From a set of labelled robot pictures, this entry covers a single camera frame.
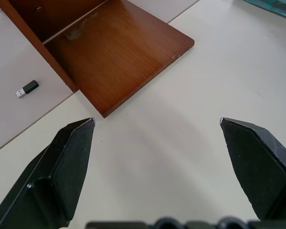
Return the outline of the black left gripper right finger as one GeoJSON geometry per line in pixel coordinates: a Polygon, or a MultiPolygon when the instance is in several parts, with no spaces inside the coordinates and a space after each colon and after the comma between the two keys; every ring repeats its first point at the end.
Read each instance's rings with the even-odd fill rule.
{"type": "Polygon", "coordinates": [[[286,220],[286,148],[265,128],[222,118],[233,170],[260,220],[286,220]]]}

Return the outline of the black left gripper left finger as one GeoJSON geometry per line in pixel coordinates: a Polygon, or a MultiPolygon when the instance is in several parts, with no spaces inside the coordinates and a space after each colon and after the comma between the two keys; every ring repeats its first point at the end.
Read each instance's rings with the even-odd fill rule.
{"type": "Polygon", "coordinates": [[[58,131],[0,204],[0,229],[69,226],[85,181],[94,127],[94,119],[87,118],[58,131]]]}

